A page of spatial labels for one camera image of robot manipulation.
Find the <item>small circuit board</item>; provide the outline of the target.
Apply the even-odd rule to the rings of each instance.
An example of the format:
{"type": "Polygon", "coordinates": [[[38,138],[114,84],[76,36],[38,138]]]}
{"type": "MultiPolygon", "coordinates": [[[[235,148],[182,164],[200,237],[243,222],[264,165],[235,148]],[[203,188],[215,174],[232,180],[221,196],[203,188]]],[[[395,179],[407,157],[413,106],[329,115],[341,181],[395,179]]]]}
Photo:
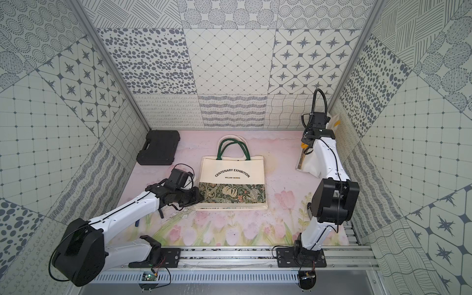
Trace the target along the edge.
{"type": "Polygon", "coordinates": [[[155,282],[157,280],[158,280],[157,276],[153,274],[152,272],[144,272],[141,277],[141,281],[143,283],[155,282]]]}
{"type": "Polygon", "coordinates": [[[298,272],[299,277],[299,287],[302,290],[311,290],[317,282],[317,274],[314,270],[298,272]]]}

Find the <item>green handled floral tote bag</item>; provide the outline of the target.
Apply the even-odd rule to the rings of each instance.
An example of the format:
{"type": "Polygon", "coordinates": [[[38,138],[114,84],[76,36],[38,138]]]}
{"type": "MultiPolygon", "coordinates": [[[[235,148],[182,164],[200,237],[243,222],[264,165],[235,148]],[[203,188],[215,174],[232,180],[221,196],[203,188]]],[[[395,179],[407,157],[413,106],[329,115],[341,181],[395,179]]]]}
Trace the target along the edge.
{"type": "Polygon", "coordinates": [[[268,209],[264,157],[251,155],[241,141],[224,140],[216,156],[202,158],[198,188],[199,211],[268,209]]]}

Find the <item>yellow handled illustrated tote bag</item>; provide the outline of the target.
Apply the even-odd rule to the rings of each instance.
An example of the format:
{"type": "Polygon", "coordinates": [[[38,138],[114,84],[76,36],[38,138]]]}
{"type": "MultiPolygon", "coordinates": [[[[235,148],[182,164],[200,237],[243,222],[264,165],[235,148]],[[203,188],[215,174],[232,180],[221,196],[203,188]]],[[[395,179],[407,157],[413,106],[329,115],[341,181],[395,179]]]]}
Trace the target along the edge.
{"type": "Polygon", "coordinates": [[[336,139],[315,140],[313,146],[302,143],[302,154],[297,169],[317,178],[342,179],[343,168],[336,147],[336,139]]]}

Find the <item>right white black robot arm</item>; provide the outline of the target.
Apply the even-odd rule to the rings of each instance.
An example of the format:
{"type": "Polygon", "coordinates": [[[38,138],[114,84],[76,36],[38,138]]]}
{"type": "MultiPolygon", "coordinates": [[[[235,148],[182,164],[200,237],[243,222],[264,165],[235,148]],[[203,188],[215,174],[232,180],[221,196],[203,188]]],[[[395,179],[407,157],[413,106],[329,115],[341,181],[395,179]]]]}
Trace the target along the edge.
{"type": "Polygon", "coordinates": [[[312,111],[301,120],[304,131],[297,170],[319,178],[320,183],[307,205],[309,225],[298,240],[303,249],[320,251],[329,234],[351,220],[360,187],[342,166],[334,131],[326,127],[328,115],[312,111]]]}

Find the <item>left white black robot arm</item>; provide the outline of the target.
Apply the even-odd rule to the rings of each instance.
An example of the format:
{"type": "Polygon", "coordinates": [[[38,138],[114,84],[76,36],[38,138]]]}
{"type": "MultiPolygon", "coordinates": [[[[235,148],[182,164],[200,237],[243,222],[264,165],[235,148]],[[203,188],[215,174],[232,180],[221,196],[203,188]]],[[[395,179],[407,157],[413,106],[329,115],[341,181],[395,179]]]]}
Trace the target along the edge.
{"type": "Polygon", "coordinates": [[[203,200],[194,185],[194,170],[174,167],[168,178],[148,185],[141,194],[114,210],[91,220],[78,218],[70,222],[52,252],[48,269],[58,270],[64,275],[64,282],[70,281],[77,287],[119,266],[149,269],[152,276],[158,277],[159,269],[178,267],[180,248],[164,248],[149,235],[116,247],[109,242],[147,215],[158,212],[162,216],[165,207],[181,211],[203,200]]]}

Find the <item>aluminium rail frame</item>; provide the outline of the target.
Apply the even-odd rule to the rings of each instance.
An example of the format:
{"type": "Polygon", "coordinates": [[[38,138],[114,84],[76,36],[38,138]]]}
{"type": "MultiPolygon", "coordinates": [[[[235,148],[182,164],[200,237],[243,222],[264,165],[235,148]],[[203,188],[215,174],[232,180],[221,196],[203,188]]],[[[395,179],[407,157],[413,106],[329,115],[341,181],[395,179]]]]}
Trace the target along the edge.
{"type": "MultiPolygon", "coordinates": [[[[181,247],[177,268],[197,270],[265,270],[279,268],[274,255],[276,247],[181,247]]],[[[379,270],[372,249],[368,246],[323,247],[326,267],[321,270],[379,270]]]]}

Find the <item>left small circuit board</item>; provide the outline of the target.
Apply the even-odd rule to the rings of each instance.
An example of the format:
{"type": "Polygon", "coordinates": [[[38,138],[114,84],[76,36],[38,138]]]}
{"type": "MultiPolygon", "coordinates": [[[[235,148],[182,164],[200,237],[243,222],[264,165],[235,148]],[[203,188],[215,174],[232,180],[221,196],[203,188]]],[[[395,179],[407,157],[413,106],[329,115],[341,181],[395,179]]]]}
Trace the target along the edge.
{"type": "Polygon", "coordinates": [[[157,276],[153,274],[152,272],[144,272],[141,277],[141,281],[143,283],[155,282],[157,280],[158,280],[157,276]]]}

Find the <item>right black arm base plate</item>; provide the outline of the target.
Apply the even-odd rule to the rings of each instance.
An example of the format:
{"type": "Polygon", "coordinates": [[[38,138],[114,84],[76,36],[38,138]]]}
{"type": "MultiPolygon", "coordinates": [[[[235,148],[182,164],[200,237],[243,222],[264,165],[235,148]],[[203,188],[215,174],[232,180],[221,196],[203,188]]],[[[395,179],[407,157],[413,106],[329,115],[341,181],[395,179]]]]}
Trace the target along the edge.
{"type": "Polygon", "coordinates": [[[296,250],[295,247],[274,248],[275,259],[279,268],[320,268],[326,267],[323,250],[312,251],[305,248],[296,250]]]}

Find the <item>starry night canvas tote bag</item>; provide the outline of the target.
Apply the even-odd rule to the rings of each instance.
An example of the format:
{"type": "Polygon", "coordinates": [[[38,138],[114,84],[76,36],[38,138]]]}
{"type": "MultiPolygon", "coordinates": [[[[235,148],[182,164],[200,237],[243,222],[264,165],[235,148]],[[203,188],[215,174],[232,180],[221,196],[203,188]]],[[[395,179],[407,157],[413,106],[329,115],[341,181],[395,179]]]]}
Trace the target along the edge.
{"type": "Polygon", "coordinates": [[[244,137],[230,134],[230,135],[222,136],[218,141],[218,145],[220,145],[224,140],[227,140],[227,139],[233,139],[233,140],[241,141],[241,142],[245,143],[246,145],[248,144],[247,140],[244,139],[244,137]]]}

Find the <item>right small circuit board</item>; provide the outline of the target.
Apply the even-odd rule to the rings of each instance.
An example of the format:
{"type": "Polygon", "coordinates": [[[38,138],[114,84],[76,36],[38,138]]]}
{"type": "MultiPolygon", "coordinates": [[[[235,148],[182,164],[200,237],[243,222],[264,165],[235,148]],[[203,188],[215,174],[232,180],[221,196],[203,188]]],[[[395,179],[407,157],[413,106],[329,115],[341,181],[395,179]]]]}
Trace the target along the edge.
{"type": "Polygon", "coordinates": [[[299,287],[302,290],[311,290],[317,282],[317,274],[314,270],[298,272],[299,277],[299,287]]]}

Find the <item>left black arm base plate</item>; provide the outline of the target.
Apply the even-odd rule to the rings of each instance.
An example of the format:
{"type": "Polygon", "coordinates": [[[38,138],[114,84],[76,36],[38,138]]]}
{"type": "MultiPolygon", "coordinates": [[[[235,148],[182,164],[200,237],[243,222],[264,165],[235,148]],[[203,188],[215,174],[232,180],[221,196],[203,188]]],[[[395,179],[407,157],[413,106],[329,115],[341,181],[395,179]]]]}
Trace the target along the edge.
{"type": "Polygon", "coordinates": [[[150,254],[145,260],[129,263],[128,267],[132,269],[155,267],[177,268],[180,260],[180,254],[180,248],[156,248],[151,250],[150,254]]]}

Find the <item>black plastic tool case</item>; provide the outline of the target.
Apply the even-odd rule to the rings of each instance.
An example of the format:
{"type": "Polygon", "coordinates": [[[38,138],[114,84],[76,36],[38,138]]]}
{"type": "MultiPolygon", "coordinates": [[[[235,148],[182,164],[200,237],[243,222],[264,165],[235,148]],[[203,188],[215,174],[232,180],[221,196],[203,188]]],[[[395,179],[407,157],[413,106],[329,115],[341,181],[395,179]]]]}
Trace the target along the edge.
{"type": "Polygon", "coordinates": [[[176,130],[150,130],[136,161],[140,165],[172,165],[179,141],[176,130]]]}

